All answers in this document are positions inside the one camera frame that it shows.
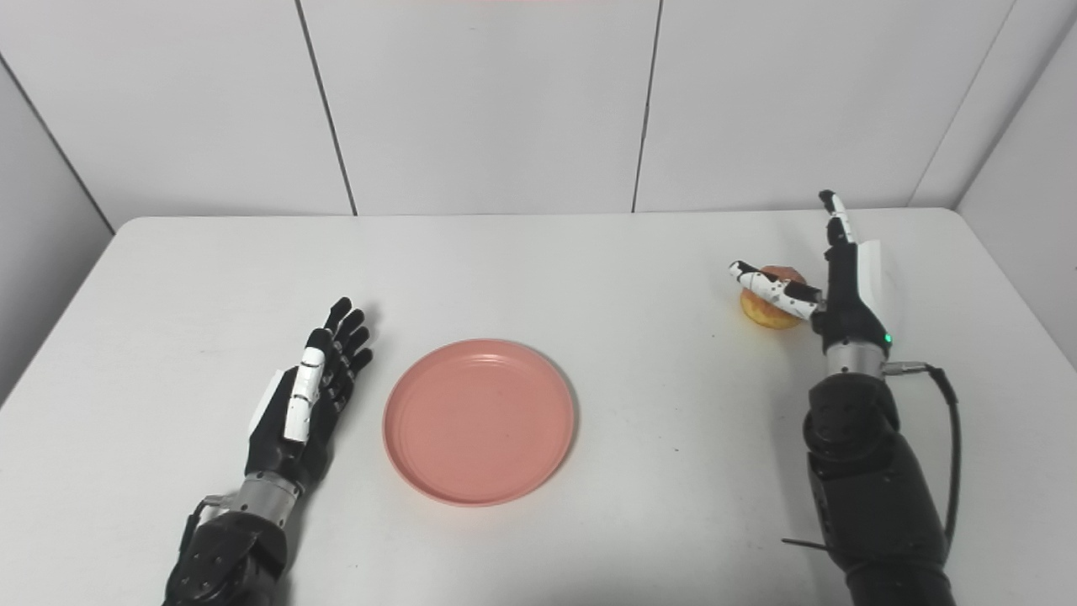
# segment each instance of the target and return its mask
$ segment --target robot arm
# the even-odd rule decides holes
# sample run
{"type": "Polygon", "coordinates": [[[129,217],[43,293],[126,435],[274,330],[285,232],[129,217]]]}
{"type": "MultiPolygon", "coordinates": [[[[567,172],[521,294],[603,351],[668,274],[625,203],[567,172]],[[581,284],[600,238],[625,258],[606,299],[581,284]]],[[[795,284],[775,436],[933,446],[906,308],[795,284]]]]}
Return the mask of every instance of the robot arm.
{"type": "Polygon", "coordinates": [[[246,478],[187,518],[165,606],[269,606],[288,564],[284,527],[328,467],[328,442],[373,358],[363,312],[347,297],[307,340],[299,364],[274,376],[252,422],[246,478]],[[204,511],[212,516],[202,521],[204,511]]]}
{"type": "Polygon", "coordinates": [[[817,288],[778,280],[738,260],[730,272],[745,287],[795,316],[823,339],[827,377],[811,389],[803,423],[812,493],[825,545],[845,573],[857,606],[952,606],[942,572],[953,534],[960,465],[956,397],[941,370],[887,363],[893,341],[884,322],[878,241],[856,241],[841,199],[820,193],[830,214],[826,298],[817,288]],[[900,435],[884,378],[928,372],[951,411],[954,460],[943,530],[923,473],[900,435]]]}

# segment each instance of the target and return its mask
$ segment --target white table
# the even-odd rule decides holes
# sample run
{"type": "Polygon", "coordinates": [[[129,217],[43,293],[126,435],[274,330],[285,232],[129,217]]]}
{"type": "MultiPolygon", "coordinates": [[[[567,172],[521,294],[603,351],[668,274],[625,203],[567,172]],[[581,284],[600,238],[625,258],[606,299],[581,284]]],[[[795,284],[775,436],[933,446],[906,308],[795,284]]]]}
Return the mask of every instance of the white table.
{"type": "MultiPolygon", "coordinates": [[[[852,219],[905,282],[894,357],[945,367],[962,398],[947,568],[959,603],[1068,603],[1077,372],[960,216],[852,219]]],[[[158,604],[184,517],[239,485],[270,374],[349,294],[376,357],[298,518],[280,603],[847,604],[825,554],[779,542],[819,538],[800,423],[820,341],[751,324],[726,272],[737,257],[787,263],[822,284],[824,222],[820,210],[128,223],[0,408],[3,602],[158,604]],[[578,434],[536,492],[460,509],[396,476],[381,414],[416,360],[475,337],[555,361],[578,434]]],[[[945,406],[926,378],[891,383],[941,507],[945,406]]]]}

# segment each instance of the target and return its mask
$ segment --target white wall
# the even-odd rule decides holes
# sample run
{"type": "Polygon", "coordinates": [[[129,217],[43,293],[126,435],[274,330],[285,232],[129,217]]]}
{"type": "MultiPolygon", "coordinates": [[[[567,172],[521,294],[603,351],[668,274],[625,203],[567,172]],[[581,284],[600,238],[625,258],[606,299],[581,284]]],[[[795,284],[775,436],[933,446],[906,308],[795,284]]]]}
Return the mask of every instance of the white wall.
{"type": "Polygon", "coordinates": [[[0,0],[0,52],[117,225],[952,206],[1077,9],[304,0],[352,200],[297,4],[0,0]]]}
{"type": "Polygon", "coordinates": [[[658,0],[306,0],[360,213],[628,212],[658,0]]]}
{"type": "Polygon", "coordinates": [[[1019,0],[991,43],[912,194],[912,206],[956,205],[1068,29],[1077,0],[1019,0]]]}
{"type": "MultiPolygon", "coordinates": [[[[1077,30],[957,210],[1077,366],[1077,30]]],[[[990,306],[990,292],[975,295],[990,306]]]]}
{"type": "Polygon", "coordinates": [[[0,53],[117,227],[351,212],[292,0],[0,0],[0,53]]]}
{"type": "Polygon", "coordinates": [[[0,64],[0,403],[110,237],[0,64]]]}
{"type": "Polygon", "coordinates": [[[1075,4],[666,2],[637,207],[905,206],[936,149],[919,199],[952,205],[1075,4]]]}

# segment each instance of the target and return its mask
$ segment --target black fingertip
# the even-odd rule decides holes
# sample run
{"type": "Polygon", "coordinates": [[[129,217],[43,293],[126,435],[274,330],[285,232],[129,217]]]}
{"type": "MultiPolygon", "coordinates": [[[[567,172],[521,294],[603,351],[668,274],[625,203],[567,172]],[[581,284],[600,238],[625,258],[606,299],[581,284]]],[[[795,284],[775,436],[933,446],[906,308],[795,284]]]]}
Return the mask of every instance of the black fingertip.
{"type": "Polygon", "coordinates": [[[752,265],[749,265],[743,260],[733,260],[730,267],[737,267],[737,270],[739,270],[742,273],[751,273],[752,271],[759,270],[756,267],[753,267],[752,265]]]}
{"type": "Polygon", "coordinates": [[[341,296],[340,299],[334,302],[333,307],[330,308],[330,316],[325,320],[325,328],[335,332],[337,325],[340,324],[340,320],[348,314],[349,310],[351,310],[351,298],[341,296]]]}
{"type": "Polygon", "coordinates": [[[834,212],[834,191],[823,189],[819,192],[819,198],[823,200],[823,206],[826,207],[827,212],[834,212]]]}
{"type": "Polygon", "coordinates": [[[355,333],[359,325],[363,324],[364,318],[365,316],[363,315],[362,310],[352,310],[351,313],[345,318],[344,322],[340,323],[340,330],[337,332],[339,339],[337,339],[337,341],[346,341],[351,334],[355,333]]]}
{"type": "Polygon", "coordinates": [[[355,332],[355,335],[351,336],[348,343],[344,347],[342,355],[345,358],[354,358],[359,351],[363,349],[363,344],[370,340],[370,330],[365,326],[355,332]]]}
{"type": "Polygon", "coordinates": [[[322,352],[328,352],[333,347],[333,334],[324,328],[316,328],[307,338],[307,348],[317,348],[322,352]]]}
{"type": "Polygon", "coordinates": [[[363,370],[363,367],[370,364],[370,361],[373,360],[374,360],[374,352],[372,352],[370,350],[363,350],[359,354],[355,354],[355,360],[351,362],[351,365],[348,366],[348,369],[352,372],[352,375],[354,375],[363,370]]]}

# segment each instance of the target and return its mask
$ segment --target robotic finger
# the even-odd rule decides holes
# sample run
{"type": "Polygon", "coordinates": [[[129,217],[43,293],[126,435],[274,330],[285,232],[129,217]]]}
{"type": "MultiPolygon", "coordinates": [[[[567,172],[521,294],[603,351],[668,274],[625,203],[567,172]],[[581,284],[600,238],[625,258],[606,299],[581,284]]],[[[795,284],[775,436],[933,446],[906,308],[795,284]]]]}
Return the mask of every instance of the robotic finger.
{"type": "Polygon", "coordinates": [[[310,434],[310,410],[319,398],[325,361],[333,351],[333,334],[324,328],[316,328],[307,339],[303,357],[292,384],[292,395],[288,401],[284,418],[284,439],[306,443],[310,434]]]}
{"type": "MultiPolygon", "coordinates": [[[[355,346],[355,349],[359,350],[362,347],[363,344],[360,343],[355,346]]],[[[373,360],[373,352],[369,350],[360,350],[353,357],[348,360],[348,367],[341,370],[340,376],[330,386],[328,394],[333,397],[333,406],[337,412],[342,411],[348,406],[348,400],[351,399],[351,392],[355,387],[355,377],[373,360]]]]}
{"type": "Polygon", "coordinates": [[[360,325],[363,324],[365,315],[362,310],[351,310],[351,301],[348,301],[348,310],[345,310],[347,316],[344,318],[339,326],[333,327],[333,348],[330,350],[328,357],[325,363],[325,371],[322,374],[321,389],[325,389],[330,382],[333,381],[333,377],[339,371],[341,365],[347,365],[347,357],[345,353],[345,347],[352,340],[358,332],[366,330],[361,328],[360,325]]]}
{"type": "Polygon", "coordinates": [[[741,285],[757,294],[779,310],[800,320],[811,320],[823,305],[823,292],[806,283],[782,279],[770,271],[760,270],[743,260],[729,265],[741,285]]]}
{"type": "Polygon", "coordinates": [[[351,298],[347,296],[341,296],[339,300],[334,302],[333,307],[330,308],[330,318],[325,319],[325,329],[336,335],[337,328],[340,325],[340,321],[344,320],[348,312],[351,311],[351,298]]]}
{"type": "Polygon", "coordinates": [[[830,213],[830,221],[826,224],[826,236],[830,245],[837,243],[855,243],[853,227],[849,224],[849,214],[845,212],[845,205],[841,202],[838,194],[830,189],[819,192],[819,198],[823,200],[823,206],[830,213]]]}
{"type": "Polygon", "coordinates": [[[344,343],[340,344],[340,355],[331,367],[327,367],[327,371],[322,376],[323,390],[328,389],[340,379],[341,375],[347,374],[352,361],[355,360],[359,351],[369,339],[370,330],[366,327],[360,327],[359,330],[351,334],[351,336],[349,336],[344,343]]]}

